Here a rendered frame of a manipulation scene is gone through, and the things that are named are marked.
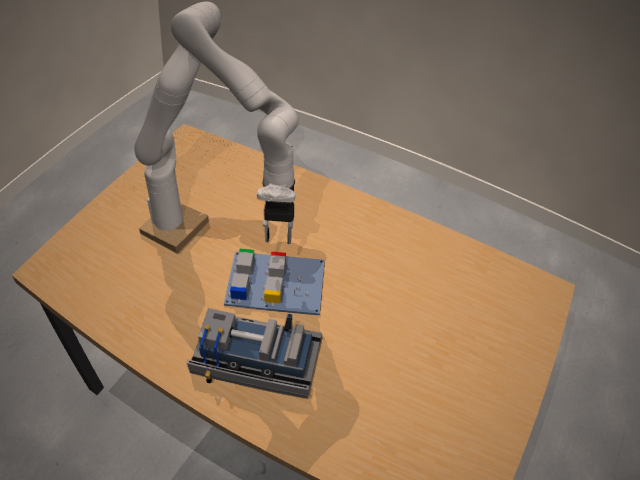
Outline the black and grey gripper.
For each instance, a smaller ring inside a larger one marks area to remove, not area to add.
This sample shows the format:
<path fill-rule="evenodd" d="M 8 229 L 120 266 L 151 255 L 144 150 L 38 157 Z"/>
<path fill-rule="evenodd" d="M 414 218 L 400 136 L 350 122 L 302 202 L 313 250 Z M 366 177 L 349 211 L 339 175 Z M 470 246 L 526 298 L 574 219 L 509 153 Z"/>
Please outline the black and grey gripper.
<path fill-rule="evenodd" d="M 288 244 L 291 244 L 291 229 L 294 221 L 295 178 L 294 168 L 285 174 L 272 174 L 263 170 L 263 188 L 257 190 L 257 199 L 265 201 L 265 242 L 269 242 L 268 221 L 288 222 Z M 288 188 L 287 188 L 288 187 Z M 293 191 L 292 191 L 293 190 Z"/>

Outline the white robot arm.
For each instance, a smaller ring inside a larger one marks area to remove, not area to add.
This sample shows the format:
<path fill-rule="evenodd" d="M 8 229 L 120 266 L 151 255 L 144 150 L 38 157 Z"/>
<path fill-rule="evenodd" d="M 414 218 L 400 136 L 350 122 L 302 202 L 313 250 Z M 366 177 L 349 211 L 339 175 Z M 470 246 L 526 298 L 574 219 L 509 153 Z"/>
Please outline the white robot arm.
<path fill-rule="evenodd" d="M 150 165 L 144 171 L 147 202 L 152 223 L 160 230 L 175 229 L 183 221 L 175 174 L 175 141 L 169 128 L 187 100 L 201 63 L 247 111 L 261 107 L 268 114 L 257 130 L 265 170 L 285 174 L 293 168 L 293 148 L 285 141 L 298 126 L 296 111 L 270 91 L 248 65 L 213 41 L 220 24 L 220 10 L 212 2 L 196 3 L 175 15 L 171 31 L 180 44 L 159 74 L 134 145 L 138 161 Z"/>

